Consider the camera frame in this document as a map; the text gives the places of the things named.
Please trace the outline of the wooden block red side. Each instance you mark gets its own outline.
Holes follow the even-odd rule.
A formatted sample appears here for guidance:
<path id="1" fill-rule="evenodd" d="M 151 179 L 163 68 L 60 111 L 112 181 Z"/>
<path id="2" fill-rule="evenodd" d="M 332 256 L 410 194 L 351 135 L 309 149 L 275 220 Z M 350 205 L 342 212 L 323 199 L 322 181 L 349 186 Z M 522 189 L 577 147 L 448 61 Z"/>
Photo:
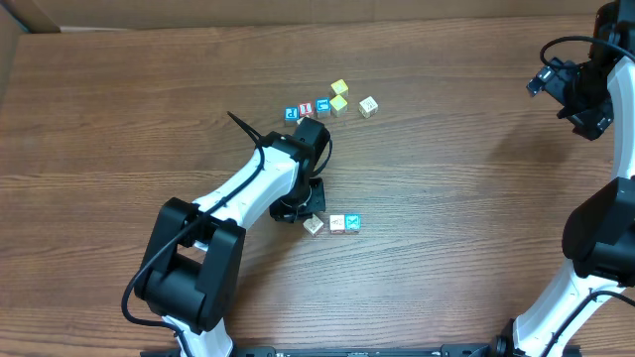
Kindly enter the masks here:
<path id="1" fill-rule="evenodd" d="M 329 217 L 329 231 L 331 234 L 343 234 L 345 232 L 345 216 L 335 214 Z"/>

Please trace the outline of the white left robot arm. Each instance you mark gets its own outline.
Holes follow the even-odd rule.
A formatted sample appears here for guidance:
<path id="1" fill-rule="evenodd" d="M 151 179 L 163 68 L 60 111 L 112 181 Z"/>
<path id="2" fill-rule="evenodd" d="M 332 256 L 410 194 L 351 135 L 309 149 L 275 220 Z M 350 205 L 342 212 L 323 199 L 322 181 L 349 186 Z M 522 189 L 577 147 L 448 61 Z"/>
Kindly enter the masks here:
<path id="1" fill-rule="evenodd" d="M 332 140 L 323 123 L 305 117 L 291 135 L 262 136 L 241 119 L 235 122 L 255 144 L 252 158 L 215 191 L 193 202 L 165 202 L 122 296 L 128 321 L 173 332 L 179 345 L 171 356 L 231 355 L 224 317 L 247 230 L 263 213 L 294 223 L 325 210 L 319 175 Z"/>

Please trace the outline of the blue X letter block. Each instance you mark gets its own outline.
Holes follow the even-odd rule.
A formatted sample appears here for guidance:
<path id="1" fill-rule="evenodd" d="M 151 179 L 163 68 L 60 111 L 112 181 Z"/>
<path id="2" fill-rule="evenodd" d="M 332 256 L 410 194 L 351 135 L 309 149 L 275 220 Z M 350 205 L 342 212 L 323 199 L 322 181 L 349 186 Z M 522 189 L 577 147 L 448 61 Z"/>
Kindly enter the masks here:
<path id="1" fill-rule="evenodd" d="M 344 230 L 346 233 L 358 233 L 361 229 L 361 215 L 360 214 L 345 214 L 344 215 Z"/>

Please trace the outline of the wooden O block green side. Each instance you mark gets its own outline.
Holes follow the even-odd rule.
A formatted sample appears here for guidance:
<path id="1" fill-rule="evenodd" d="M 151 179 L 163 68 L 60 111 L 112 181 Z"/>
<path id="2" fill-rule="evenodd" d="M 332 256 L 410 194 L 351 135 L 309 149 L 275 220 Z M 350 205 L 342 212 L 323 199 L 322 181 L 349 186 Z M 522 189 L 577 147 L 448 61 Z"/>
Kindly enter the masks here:
<path id="1" fill-rule="evenodd" d="M 304 228 L 314 237 L 318 236 L 324 228 L 323 221 L 313 214 L 303 222 Z"/>

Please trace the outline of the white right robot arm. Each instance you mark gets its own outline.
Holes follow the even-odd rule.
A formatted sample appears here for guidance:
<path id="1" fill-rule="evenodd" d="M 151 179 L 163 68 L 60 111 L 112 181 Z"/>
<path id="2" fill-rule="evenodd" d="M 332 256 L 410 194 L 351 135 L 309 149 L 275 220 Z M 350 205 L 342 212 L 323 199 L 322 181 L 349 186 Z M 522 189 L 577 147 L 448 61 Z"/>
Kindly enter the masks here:
<path id="1" fill-rule="evenodd" d="M 576 134 L 589 141 L 614 129 L 610 182 L 576 208 L 564 228 L 565 260 L 546 289 L 510 320 L 480 356 L 577 356 L 569 342 L 612 298 L 632 304 L 634 285 L 634 2 L 598 9 L 586 62 L 545 59 L 527 89 L 563 108 Z"/>

